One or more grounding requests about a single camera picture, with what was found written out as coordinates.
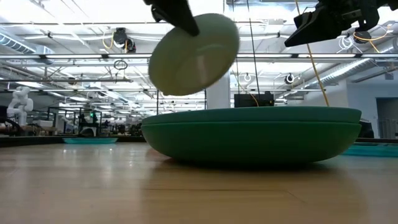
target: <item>fluorescent light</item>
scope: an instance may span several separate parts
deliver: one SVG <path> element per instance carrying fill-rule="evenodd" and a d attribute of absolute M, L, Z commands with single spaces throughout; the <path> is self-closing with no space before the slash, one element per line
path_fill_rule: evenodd
<path fill-rule="evenodd" d="M 101 55 L 46 55 L 50 59 L 71 59 L 71 58 L 102 58 Z"/>
<path fill-rule="evenodd" d="M 79 97 L 79 96 L 72 96 L 72 97 L 70 97 L 70 99 L 71 100 L 76 100 L 76 101 L 89 101 L 88 99 L 83 98 L 83 97 Z"/>
<path fill-rule="evenodd" d="M 43 91 L 74 91 L 74 90 L 43 90 Z"/>
<path fill-rule="evenodd" d="M 100 51 L 106 52 L 107 54 L 109 54 L 109 52 L 106 49 L 100 49 Z"/>
<path fill-rule="evenodd" d="M 253 58 L 253 54 L 237 54 L 237 58 Z M 290 58 L 292 54 L 256 54 L 256 58 Z"/>
<path fill-rule="evenodd" d="M 397 58 L 398 54 L 362 54 L 362 58 Z"/>
<path fill-rule="evenodd" d="M 43 85 L 38 84 L 38 83 L 34 83 L 34 82 L 16 82 L 16 83 L 18 83 L 20 85 L 29 86 L 29 87 L 32 87 L 32 88 L 44 88 Z"/>
<path fill-rule="evenodd" d="M 38 55 L 0 55 L 0 59 L 39 59 Z"/>
<path fill-rule="evenodd" d="M 99 107 L 104 109 L 112 109 L 112 106 L 99 106 Z"/>
<path fill-rule="evenodd" d="M 53 93 L 53 92 L 49 92 L 51 95 L 53 95 L 53 96 L 57 96 L 57 97 L 65 97 L 65 96 L 63 96 L 63 95 L 61 95 L 61 94 L 59 94 L 59 93 Z"/>
<path fill-rule="evenodd" d="M 299 54 L 300 58 L 309 58 L 309 54 Z M 355 54 L 313 54 L 313 58 L 350 58 L 355 57 Z"/>
<path fill-rule="evenodd" d="M 110 54 L 109 58 L 150 58 L 152 54 Z"/>
<path fill-rule="evenodd" d="M 77 91 L 107 91 L 107 90 L 78 89 Z"/>

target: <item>green bowl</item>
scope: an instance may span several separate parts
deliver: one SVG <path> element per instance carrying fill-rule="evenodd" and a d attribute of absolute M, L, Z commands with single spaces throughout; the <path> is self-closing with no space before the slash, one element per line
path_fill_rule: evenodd
<path fill-rule="evenodd" d="M 176 160 L 244 165 L 303 164 L 344 152 L 360 124 L 326 122 L 206 122 L 147 124 L 146 141 Z"/>
<path fill-rule="evenodd" d="M 151 116 L 142 125 L 220 121 L 318 121 L 359 123 L 361 111 L 321 106 L 276 106 L 187 111 Z"/>

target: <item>white column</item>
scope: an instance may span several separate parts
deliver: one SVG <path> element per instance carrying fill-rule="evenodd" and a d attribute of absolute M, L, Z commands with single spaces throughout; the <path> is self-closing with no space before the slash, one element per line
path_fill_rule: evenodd
<path fill-rule="evenodd" d="M 206 95 L 207 109 L 230 108 L 229 71 L 220 80 L 207 88 Z"/>

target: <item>teal bowl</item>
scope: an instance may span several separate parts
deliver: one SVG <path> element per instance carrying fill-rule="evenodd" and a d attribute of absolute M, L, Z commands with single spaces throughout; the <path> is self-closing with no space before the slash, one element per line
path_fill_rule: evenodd
<path fill-rule="evenodd" d="M 179 161 L 268 166 L 335 157 L 355 142 L 361 125 L 234 121 L 145 124 L 141 128 L 151 147 Z"/>
<path fill-rule="evenodd" d="M 151 116 L 142 125 L 221 121 L 305 121 L 358 124 L 361 111 L 322 106 L 276 106 L 187 111 Z"/>

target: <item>orange cable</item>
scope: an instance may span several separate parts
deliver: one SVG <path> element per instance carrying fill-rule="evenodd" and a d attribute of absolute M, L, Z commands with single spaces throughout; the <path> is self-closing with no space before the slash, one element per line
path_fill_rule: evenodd
<path fill-rule="evenodd" d="M 296 3 L 297 12 L 298 12 L 299 15 L 301 15 L 300 9 L 299 9 L 299 2 L 298 2 L 297 0 L 294 0 L 294 1 L 295 1 L 295 3 Z M 325 99 L 325 103 L 326 103 L 327 106 L 330 106 L 330 105 L 329 105 L 328 97 L 326 96 L 325 90 L 323 89 L 322 81 L 321 81 L 321 79 L 319 78 L 319 73 L 318 73 L 317 67 L 315 66 L 315 62 L 314 62 L 314 60 L 313 60 L 312 51 L 311 51 L 311 48 L 310 48 L 310 45 L 309 45 L 309 44 L 307 44 L 307 49 L 308 49 L 308 52 L 309 52 L 309 54 L 310 54 L 310 58 L 311 58 L 311 63 L 312 63 L 313 71 L 315 72 L 315 76 L 317 77 L 318 84 L 319 84 L 319 86 L 320 86 L 320 88 L 321 88 L 323 97 L 324 97 L 324 99 Z"/>

